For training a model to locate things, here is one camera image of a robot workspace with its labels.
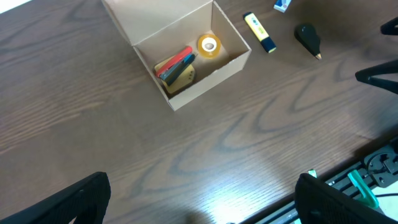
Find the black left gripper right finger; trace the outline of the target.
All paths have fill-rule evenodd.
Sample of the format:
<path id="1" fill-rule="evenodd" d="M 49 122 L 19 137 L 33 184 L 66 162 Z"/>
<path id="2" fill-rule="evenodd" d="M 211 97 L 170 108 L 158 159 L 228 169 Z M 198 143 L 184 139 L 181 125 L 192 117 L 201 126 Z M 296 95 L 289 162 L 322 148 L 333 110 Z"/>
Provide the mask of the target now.
<path id="1" fill-rule="evenodd" d="M 300 174 L 294 200 L 302 224 L 397 224 L 310 174 Z"/>

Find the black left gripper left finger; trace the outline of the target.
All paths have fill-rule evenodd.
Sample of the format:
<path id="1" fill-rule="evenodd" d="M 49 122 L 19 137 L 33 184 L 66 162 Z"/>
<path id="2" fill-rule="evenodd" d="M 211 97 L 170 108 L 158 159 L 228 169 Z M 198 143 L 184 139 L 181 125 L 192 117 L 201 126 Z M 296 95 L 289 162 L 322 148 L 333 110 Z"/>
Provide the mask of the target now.
<path id="1" fill-rule="evenodd" d="M 102 223 L 110 198 L 107 174 L 95 172 L 1 223 Z"/>

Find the black correction tape dispenser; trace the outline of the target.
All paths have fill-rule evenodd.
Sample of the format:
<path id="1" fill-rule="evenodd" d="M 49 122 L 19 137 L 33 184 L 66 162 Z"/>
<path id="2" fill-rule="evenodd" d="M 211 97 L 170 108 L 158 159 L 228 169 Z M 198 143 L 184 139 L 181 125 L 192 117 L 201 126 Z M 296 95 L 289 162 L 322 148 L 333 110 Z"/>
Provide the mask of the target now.
<path id="1" fill-rule="evenodd" d="M 320 37 L 311 23 L 297 25 L 294 30 L 294 36 L 316 59 L 322 59 Z"/>

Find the red black stapler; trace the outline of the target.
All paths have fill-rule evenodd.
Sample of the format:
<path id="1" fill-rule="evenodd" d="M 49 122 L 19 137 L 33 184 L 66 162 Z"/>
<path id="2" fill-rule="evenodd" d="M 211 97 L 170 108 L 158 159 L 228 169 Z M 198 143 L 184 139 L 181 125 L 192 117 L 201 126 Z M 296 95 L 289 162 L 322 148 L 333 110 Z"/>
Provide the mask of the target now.
<path id="1" fill-rule="evenodd" d="M 170 86 L 194 60 L 195 54 L 192 47 L 185 47 L 161 66 L 155 75 Z"/>

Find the yellow adhesive tape roll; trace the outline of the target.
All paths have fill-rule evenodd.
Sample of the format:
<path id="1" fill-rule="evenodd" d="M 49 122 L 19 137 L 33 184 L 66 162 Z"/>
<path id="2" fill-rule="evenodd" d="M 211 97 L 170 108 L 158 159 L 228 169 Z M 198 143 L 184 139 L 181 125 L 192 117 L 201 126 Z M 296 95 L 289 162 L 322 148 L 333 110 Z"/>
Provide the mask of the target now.
<path id="1" fill-rule="evenodd" d="M 215 58 L 221 50 L 221 41 L 214 34 L 204 34 L 197 42 L 198 53 L 205 58 Z"/>

